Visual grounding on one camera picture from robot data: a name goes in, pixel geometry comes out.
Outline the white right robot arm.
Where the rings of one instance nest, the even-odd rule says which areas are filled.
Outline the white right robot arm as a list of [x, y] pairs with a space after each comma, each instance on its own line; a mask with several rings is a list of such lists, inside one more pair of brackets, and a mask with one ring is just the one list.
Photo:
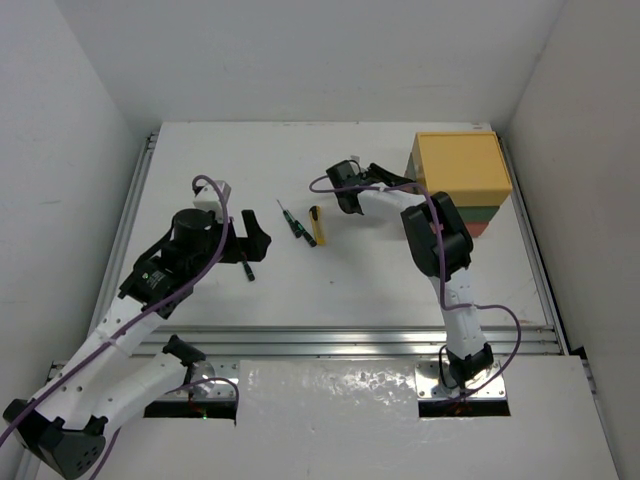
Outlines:
[[375, 163], [361, 169], [343, 160], [326, 174], [344, 213], [388, 210], [393, 219], [401, 219], [414, 264], [438, 294], [449, 375], [463, 389], [493, 364], [493, 353], [471, 290], [473, 240], [453, 200], [445, 192], [430, 194], [416, 181]]

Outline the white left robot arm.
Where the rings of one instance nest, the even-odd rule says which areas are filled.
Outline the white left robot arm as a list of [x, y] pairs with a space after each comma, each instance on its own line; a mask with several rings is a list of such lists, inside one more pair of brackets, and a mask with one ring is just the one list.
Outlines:
[[173, 391], [204, 400], [215, 385], [206, 355], [177, 335], [129, 376], [112, 374], [193, 293], [217, 262], [260, 262], [271, 238], [251, 210], [246, 234], [214, 211], [177, 212], [169, 230], [134, 263], [118, 295], [79, 350], [30, 399], [5, 409], [8, 432], [64, 479], [95, 467], [108, 440], [148, 405]]

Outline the red bottom drawer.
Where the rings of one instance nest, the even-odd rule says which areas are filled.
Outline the red bottom drawer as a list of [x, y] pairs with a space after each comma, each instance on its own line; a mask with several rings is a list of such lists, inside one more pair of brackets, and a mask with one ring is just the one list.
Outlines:
[[469, 222], [466, 228], [472, 238], [479, 238], [489, 227], [488, 222]]

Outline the yellow utility knife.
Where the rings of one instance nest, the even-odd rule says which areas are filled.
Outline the yellow utility knife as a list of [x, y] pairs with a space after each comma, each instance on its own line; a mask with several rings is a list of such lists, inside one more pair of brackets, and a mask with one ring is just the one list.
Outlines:
[[326, 239], [321, 224], [321, 209], [319, 206], [314, 205], [309, 209], [309, 217], [312, 224], [313, 235], [318, 245], [324, 246]]

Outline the green drawer box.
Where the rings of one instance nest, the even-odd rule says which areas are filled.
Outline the green drawer box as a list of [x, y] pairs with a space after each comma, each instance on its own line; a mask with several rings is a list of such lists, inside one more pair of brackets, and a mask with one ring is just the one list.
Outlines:
[[[417, 181], [418, 173], [418, 163], [413, 159], [413, 155], [410, 154], [405, 169], [405, 176]], [[461, 206], [457, 201], [455, 201], [454, 204], [465, 223], [489, 223], [499, 211], [499, 206]]]

